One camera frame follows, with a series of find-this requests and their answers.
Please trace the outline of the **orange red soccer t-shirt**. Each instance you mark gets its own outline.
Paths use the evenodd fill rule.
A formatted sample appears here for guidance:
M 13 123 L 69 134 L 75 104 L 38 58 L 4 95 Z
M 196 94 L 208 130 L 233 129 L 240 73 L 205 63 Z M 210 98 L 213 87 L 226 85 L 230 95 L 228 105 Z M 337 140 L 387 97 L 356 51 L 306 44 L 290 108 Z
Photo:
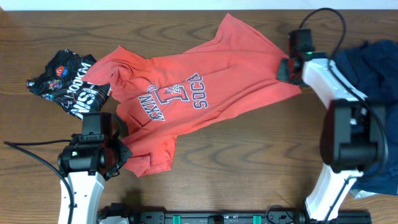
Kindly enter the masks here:
M 172 168 L 180 135 L 299 95 L 298 86 L 277 79 L 284 57 L 259 31 L 226 15 L 212 40 L 184 53 L 144 58 L 118 47 L 83 79 L 110 86 L 129 131 L 125 167 L 143 176 Z

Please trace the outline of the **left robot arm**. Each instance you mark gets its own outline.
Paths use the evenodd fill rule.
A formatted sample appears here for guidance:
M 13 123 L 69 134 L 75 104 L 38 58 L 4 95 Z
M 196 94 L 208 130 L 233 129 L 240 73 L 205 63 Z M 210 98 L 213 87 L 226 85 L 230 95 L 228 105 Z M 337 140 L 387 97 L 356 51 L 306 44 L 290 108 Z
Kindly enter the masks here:
M 85 113 L 81 134 L 58 156 L 62 199 L 59 223 L 96 223 L 104 183 L 120 174 L 132 152 L 119 139 L 124 124 L 110 113 Z

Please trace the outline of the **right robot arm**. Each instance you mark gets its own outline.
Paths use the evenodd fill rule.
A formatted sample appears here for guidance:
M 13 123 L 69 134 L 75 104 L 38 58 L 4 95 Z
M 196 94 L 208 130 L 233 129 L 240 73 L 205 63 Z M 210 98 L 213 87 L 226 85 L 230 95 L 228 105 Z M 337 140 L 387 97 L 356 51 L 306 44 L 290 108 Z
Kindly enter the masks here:
M 371 166 L 388 157 L 384 132 L 385 106 L 369 101 L 338 70 L 326 52 L 319 52 L 309 29 L 288 34 L 289 56 L 279 65 L 277 79 L 309 86 L 327 109 L 320 138 L 322 171 L 295 212 L 293 223 L 371 223 L 369 212 L 341 211 L 350 188 Z

